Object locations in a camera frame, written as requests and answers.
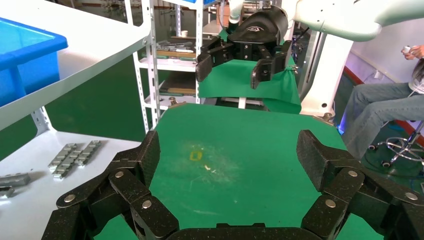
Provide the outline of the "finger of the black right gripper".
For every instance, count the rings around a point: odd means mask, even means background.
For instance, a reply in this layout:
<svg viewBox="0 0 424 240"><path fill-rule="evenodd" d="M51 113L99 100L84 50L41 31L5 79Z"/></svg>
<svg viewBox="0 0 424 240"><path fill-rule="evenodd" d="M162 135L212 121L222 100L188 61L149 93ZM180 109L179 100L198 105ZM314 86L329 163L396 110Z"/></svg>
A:
<svg viewBox="0 0 424 240"><path fill-rule="evenodd" d="M251 72L250 87L256 89L262 82L271 81L274 74L285 70L293 71L294 66L289 65L292 56L292 41L287 40L282 45L268 49L265 45L258 45L260 58Z"/></svg>
<svg viewBox="0 0 424 240"><path fill-rule="evenodd" d="M196 58L196 80L199 83L203 82L214 67L236 59L236 55L241 51L241 45L241 41L231 38L224 41L220 36L215 36L204 43Z"/></svg>

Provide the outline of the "person's hand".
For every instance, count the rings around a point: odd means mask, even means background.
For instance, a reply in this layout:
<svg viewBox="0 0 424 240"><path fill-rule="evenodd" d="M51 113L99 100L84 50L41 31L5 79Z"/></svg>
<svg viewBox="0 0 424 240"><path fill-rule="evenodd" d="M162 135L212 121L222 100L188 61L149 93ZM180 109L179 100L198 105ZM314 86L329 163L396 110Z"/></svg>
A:
<svg viewBox="0 0 424 240"><path fill-rule="evenodd" d="M417 45L410 48L408 52L404 52L404 57L407 60L423 59L424 58L424 45Z"/></svg>

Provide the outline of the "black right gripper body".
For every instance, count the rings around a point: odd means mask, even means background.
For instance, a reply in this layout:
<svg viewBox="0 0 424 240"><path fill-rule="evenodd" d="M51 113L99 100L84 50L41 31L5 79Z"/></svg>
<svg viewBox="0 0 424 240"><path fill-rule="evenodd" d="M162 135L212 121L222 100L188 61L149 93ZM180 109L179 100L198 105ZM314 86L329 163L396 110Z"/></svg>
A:
<svg viewBox="0 0 424 240"><path fill-rule="evenodd" d="M242 23L228 24L228 42L235 60L271 59L284 40L288 18L277 6L262 8Z"/></svg>

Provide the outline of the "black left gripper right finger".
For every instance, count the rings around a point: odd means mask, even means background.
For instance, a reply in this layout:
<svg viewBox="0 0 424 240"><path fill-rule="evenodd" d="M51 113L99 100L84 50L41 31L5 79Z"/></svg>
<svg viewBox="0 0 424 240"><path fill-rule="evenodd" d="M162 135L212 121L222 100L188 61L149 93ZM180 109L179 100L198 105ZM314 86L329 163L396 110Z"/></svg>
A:
<svg viewBox="0 0 424 240"><path fill-rule="evenodd" d="M320 192L301 227L322 240L334 240L350 215L362 218L386 240L424 237L424 198L364 167L347 151L322 144L301 130L297 158Z"/></svg>

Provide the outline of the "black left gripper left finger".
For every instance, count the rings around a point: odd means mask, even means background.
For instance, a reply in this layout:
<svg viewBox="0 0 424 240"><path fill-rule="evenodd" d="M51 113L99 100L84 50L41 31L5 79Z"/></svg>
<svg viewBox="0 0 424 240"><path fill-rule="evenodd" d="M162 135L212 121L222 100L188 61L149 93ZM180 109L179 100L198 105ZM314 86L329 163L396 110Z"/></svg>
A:
<svg viewBox="0 0 424 240"><path fill-rule="evenodd" d="M41 238L92 240L121 216L138 239L166 240L179 221L149 189L160 152L155 130L139 146L118 152L102 173L57 199Z"/></svg>

